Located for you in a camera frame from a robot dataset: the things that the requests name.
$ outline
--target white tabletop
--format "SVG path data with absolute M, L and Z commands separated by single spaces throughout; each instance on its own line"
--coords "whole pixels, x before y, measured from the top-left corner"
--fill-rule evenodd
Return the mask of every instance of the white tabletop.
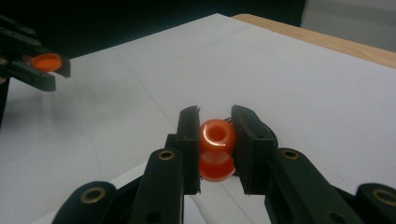
M 230 117 L 232 105 L 253 109 L 281 147 L 300 150 L 350 193 L 367 182 L 396 188 L 395 69 L 221 15 L 71 64 L 55 92 L 11 81 L 0 223 L 48 223 L 79 186 L 121 183 L 191 105 L 201 107 L 201 122 Z M 268 223 L 263 196 L 244 195 L 235 177 L 204 181 L 191 201 L 186 212 L 197 207 L 207 223 Z

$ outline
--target white paper surface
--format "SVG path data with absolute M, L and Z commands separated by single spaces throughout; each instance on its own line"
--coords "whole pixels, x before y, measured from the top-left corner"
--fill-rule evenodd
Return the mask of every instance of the white paper surface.
M 230 117 L 232 105 L 253 109 L 281 147 L 303 152 L 340 189 L 396 188 L 395 69 L 213 15 L 73 59 L 72 72 L 53 93 L 12 82 L 0 134 L 0 222 L 30 223 L 82 184 L 134 169 L 191 105 L 201 107 L 201 122 Z M 50 152 L 55 161 L 42 156 Z M 24 170 L 32 172 L 20 177 Z M 207 223 L 269 223 L 263 197 L 245 196 L 237 179 L 203 182 L 191 198 Z M 12 216 L 17 209 L 24 216 Z

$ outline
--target wooden surface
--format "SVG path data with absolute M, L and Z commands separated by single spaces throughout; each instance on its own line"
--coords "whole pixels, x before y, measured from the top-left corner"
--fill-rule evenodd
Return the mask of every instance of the wooden surface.
M 249 14 L 240 14 L 234 16 L 233 18 L 239 21 L 260 26 L 282 35 L 303 40 L 326 49 L 332 49 L 373 63 L 379 63 L 388 67 L 396 68 L 396 52 L 370 47 L 334 36 L 324 35 L 305 30 L 303 28 L 287 25 L 278 21 L 270 21 Z

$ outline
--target orange object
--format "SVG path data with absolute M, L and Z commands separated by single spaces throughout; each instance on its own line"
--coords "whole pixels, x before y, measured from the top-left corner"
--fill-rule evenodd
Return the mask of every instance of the orange object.
M 222 181 L 233 174 L 233 148 L 236 133 L 233 125 L 212 119 L 201 125 L 200 173 L 208 181 Z
M 53 72 L 62 66 L 61 56 L 54 53 L 41 54 L 31 61 L 33 68 L 42 72 Z

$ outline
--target white wall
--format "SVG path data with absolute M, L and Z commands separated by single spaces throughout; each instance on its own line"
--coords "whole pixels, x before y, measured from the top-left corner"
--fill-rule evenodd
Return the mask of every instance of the white wall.
M 396 51 L 396 0 L 306 0 L 302 27 Z

